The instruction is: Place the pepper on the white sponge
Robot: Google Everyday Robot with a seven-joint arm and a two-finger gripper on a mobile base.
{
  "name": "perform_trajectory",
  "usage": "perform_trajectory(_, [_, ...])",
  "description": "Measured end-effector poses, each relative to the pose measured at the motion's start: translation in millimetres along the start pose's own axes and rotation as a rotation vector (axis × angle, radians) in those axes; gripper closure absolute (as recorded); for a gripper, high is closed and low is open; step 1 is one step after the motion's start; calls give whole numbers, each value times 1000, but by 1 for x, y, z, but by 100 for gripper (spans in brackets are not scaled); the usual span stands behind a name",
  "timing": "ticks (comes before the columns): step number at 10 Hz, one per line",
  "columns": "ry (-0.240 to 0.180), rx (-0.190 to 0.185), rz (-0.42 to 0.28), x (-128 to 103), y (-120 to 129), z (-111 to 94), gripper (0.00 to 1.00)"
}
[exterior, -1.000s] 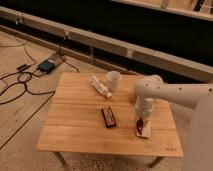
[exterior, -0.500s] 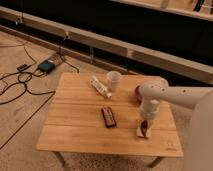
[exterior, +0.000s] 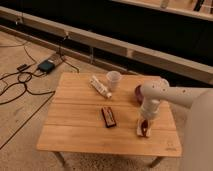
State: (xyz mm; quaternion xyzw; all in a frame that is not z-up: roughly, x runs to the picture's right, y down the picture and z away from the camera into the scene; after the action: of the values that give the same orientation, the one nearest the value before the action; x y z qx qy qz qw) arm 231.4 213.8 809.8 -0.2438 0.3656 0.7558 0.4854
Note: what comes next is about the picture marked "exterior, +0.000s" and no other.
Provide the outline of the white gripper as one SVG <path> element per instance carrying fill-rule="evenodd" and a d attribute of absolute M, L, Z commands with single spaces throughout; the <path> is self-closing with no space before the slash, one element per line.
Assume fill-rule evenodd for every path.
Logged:
<path fill-rule="evenodd" d="M 138 120 L 138 127 L 140 128 L 141 131 L 143 131 L 144 129 L 143 122 L 145 119 L 152 119 L 152 120 L 149 120 L 149 130 L 150 131 L 152 130 L 156 120 L 154 118 L 158 114 L 159 105 L 160 105 L 159 100 L 147 99 L 147 98 L 143 100 L 142 105 L 140 107 L 141 117 Z"/>

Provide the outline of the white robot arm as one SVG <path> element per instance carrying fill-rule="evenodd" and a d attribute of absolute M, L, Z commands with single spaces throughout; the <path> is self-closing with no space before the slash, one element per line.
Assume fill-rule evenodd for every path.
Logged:
<path fill-rule="evenodd" d="M 137 135 L 149 137 L 162 101 L 188 110 L 180 171 L 213 171 L 213 88 L 174 87 L 165 79 L 138 87 L 142 96 Z"/>

